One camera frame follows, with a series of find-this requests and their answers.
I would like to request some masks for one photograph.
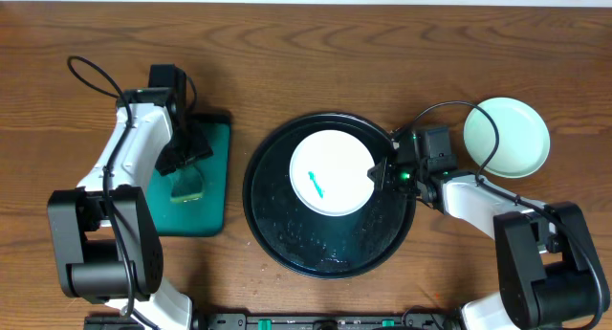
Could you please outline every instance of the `white plate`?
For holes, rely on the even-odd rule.
[[[342,216],[365,205],[374,192],[367,170],[374,166],[359,139],[338,130],[322,130],[295,148],[289,165],[291,185],[309,209]]]
[[[544,165],[551,138],[536,110],[509,98],[488,99],[478,106],[493,118],[499,131],[499,148],[485,170],[502,177],[521,178]],[[495,136],[491,123],[480,111],[470,112],[463,138],[469,154],[481,165],[491,154]]]

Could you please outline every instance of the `wood grain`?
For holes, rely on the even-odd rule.
[[[91,168],[113,102],[75,80],[84,55],[124,88],[152,63],[193,76],[198,111],[233,115],[226,224],[213,238],[163,238],[164,274],[206,310],[391,313],[451,308],[497,290],[493,242],[419,207],[401,248],[368,274],[316,280],[281,268],[253,239],[246,165],[278,125],[314,112],[365,116],[391,130],[438,101],[509,96],[546,120],[546,165],[503,187],[585,212],[612,276],[612,12],[585,9],[205,4],[0,4],[0,328],[77,329],[104,311],[59,290],[46,202]],[[463,164],[468,109],[448,123]],[[601,328],[612,328],[606,314]]]

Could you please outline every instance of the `wooden surface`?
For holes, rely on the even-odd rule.
[[[57,282],[46,215],[74,187],[115,124],[113,101],[75,80],[84,55],[124,88],[152,63],[193,76],[198,107],[233,114],[226,224],[213,238],[163,238],[164,274],[206,310],[391,313],[451,308],[497,290],[493,242],[424,207],[401,248],[365,275],[288,272],[253,239],[241,188],[252,152],[278,125],[313,111],[362,115],[391,130],[438,101],[509,96],[546,120],[546,165],[527,197],[585,212],[612,276],[612,12],[523,8],[160,4],[0,4],[0,327],[78,329],[89,312]],[[440,109],[456,151],[468,109]],[[608,313],[601,328],[612,328]]]

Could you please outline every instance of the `teal cutting board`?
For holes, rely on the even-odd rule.
[[[172,203],[172,174],[161,176],[155,170],[146,192],[146,203],[151,211],[158,235],[203,237],[213,236],[223,228],[230,151],[230,125],[202,123],[213,155],[196,163],[204,176],[202,198],[183,203]]]

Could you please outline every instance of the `rectangular teal board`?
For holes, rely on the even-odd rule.
[[[172,203],[172,174],[155,170],[146,192],[146,203],[158,235],[204,237],[223,228],[230,152],[230,125],[202,123],[213,155],[195,163],[204,176],[204,194],[198,200]]]

